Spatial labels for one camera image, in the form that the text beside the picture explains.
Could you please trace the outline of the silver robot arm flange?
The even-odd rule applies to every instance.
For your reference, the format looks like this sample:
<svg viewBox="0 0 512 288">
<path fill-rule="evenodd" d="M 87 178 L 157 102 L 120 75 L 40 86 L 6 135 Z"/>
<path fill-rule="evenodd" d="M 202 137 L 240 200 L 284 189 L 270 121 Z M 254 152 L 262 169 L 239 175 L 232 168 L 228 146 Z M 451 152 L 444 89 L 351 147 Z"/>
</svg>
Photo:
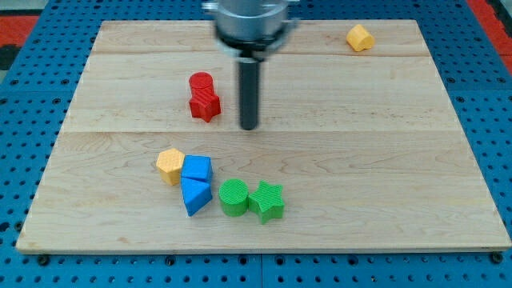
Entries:
<svg viewBox="0 0 512 288">
<path fill-rule="evenodd" d="M 284 47 L 298 21 L 289 18 L 295 0 L 212 0 L 202 4 L 213 17 L 220 50 L 239 62 L 257 63 Z"/>
</svg>

